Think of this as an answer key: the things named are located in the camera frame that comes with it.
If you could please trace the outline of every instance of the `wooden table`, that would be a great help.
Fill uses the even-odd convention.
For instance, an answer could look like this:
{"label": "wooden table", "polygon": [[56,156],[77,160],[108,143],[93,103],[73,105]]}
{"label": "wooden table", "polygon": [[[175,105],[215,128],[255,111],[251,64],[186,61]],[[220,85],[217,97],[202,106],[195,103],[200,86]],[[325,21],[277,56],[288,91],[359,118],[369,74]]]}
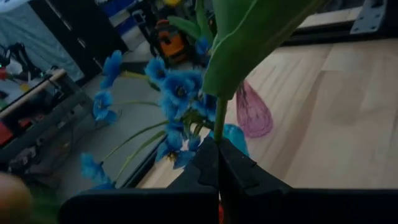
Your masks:
{"label": "wooden table", "polygon": [[[316,21],[326,23],[304,25]],[[267,136],[246,139],[263,169],[293,187],[398,187],[398,40],[281,47],[247,80],[274,119]],[[235,100],[226,122],[236,123]],[[139,186],[166,187],[181,172],[164,160]]]}

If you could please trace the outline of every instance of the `orange object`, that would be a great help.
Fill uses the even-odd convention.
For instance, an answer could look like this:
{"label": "orange object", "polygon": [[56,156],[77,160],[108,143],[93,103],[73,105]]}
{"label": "orange object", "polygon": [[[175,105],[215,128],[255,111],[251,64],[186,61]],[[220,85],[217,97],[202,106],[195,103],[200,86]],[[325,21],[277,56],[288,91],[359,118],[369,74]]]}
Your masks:
{"label": "orange object", "polygon": [[162,19],[156,23],[155,29],[157,30],[160,47],[167,58],[174,62],[181,62],[186,59],[185,44],[176,27],[171,26],[168,20]]}

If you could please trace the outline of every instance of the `red object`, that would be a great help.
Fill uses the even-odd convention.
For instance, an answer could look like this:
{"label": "red object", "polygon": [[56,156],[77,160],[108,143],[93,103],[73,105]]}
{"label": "red object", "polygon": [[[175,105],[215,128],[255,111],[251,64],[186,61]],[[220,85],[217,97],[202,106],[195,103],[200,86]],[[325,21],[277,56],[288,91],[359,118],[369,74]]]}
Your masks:
{"label": "red object", "polygon": [[218,223],[219,224],[224,223],[224,209],[223,206],[221,205],[221,202],[218,204]]}
{"label": "red object", "polygon": [[5,80],[7,78],[6,68],[0,68],[0,80]]}

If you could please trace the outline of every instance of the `tulip leaf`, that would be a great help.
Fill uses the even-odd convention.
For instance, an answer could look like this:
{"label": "tulip leaf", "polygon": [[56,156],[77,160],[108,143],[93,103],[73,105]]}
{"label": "tulip leaf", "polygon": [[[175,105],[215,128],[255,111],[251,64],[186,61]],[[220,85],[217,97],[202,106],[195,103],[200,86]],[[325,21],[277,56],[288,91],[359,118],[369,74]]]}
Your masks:
{"label": "tulip leaf", "polygon": [[232,23],[237,23],[233,13],[236,17],[243,14],[237,8],[244,9],[245,4],[240,2],[246,1],[214,0],[218,37],[203,90],[225,99],[232,99],[250,71],[324,3],[321,0],[253,0],[241,22],[232,30]]}
{"label": "tulip leaf", "polygon": [[209,44],[213,44],[213,33],[210,30],[209,22],[205,12],[205,0],[197,0],[195,11],[197,14],[197,22],[200,28],[201,37],[206,37]]}
{"label": "tulip leaf", "polygon": [[196,40],[200,38],[201,32],[198,24],[177,16],[169,16],[167,19],[170,21],[170,24],[178,27]]}

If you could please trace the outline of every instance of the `black frame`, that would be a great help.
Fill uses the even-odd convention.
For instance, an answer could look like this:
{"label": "black frame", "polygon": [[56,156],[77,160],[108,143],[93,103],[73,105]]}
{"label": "black frame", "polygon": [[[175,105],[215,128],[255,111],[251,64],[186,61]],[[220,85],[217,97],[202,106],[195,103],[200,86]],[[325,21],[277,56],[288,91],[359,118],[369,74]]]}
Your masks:
{"label": "black frame", "polygon": [[[386,4],[386,15],[376,32],[370,34],[350,34],[350,30],[354,24],[353,21],[303,27],[297,29],[281,46],[331,44],[398,37],[398,22],[396,20],[398,1],[386,0]],[[140,168],[135,170],[127,181],[123,183],[123,188],[134,188],[145,177],[155,163],[156,149],[157,147],[149,153],[141,163]]]}

